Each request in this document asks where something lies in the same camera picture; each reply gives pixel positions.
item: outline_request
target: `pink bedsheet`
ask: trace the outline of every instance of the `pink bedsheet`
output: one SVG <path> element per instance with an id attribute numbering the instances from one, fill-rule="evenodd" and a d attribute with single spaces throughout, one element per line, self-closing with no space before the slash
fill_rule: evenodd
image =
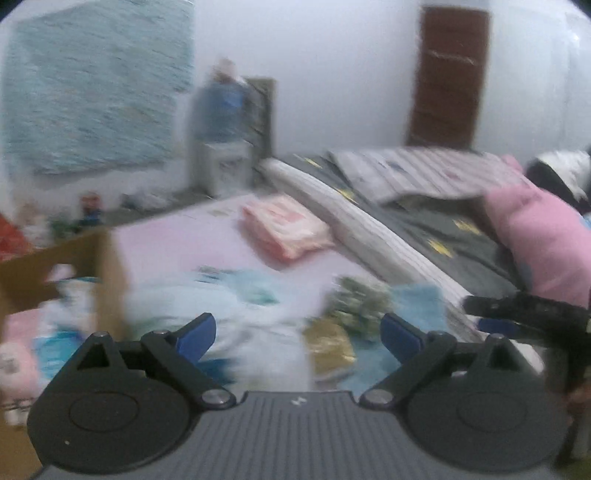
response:
<path id="1" fill-rule="evenodd" d="M 129 282 L 147 280 L 202 265 L 248 268 L 268 272 L 290 292 L 294 316 L 321 313 L 324 294 L 336 275 L 373 277 L 354 257 L 336 249 L 311 252 L 289 266 L 279 264 L 256 247 L 241 226 L 246 195 L 203 203 L 163 217 L 115 229 Z"/>

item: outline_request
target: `striped blanket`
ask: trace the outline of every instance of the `striped blanket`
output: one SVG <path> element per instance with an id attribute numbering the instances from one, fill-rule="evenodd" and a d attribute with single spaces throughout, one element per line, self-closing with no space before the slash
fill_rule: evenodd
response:
<path id="1" fill-rule="evenodd" d="M 529 181 L 501 157 L 448 148 L 401 147 L 332 151 L 351 186 L 368 200 L 386 203 L 409 194 L 441 199 L 480 196 Z"/>

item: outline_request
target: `white wall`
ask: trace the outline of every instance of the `white wall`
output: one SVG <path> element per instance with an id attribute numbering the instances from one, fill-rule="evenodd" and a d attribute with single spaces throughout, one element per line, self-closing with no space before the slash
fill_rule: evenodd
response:
<path id="1" fill-rule="evenodd" d="M 401 144 L 417 54 L 415 0 L 197 4 L 197 82 L 219 57 L 277 80 L 276 150 Z"/>
<path id="2" fill-rule="evenodd" d="M 491 13 L 474 148 L 526 164 L 543 151 L 591 144 L 591 23 L 569 0 L 423 4 Z"/>
<path id="3" fill-rule="evenodd" d="M 474 147 L 526 163 L 558 147 L 569 42 L 564 11 L 492 4 L 485 87 Z"/>

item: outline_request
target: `red object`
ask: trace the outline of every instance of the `red object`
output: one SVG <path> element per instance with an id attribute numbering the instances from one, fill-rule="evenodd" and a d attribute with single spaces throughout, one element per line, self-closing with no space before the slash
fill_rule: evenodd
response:
<path id="1" fill-rule="evenodd" d="M 21 231 L 0 214 L 0 262 L 21 257 L 33 251 Z"/>

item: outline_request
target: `grey blanket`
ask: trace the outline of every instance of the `grey blanket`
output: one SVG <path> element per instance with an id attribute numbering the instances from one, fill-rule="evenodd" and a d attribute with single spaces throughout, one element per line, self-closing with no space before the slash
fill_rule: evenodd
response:
<path id="1" fill-rule="evenodd" d="M 470 293 L 500 298 L 523 288 L 511 253 L 485 232 L 467 200 L 422 197 L 406 207 L 394 202 L 379 206 L 353 190 L 323 157 L 289 155 L 282 161 L 349 196 Z"/>

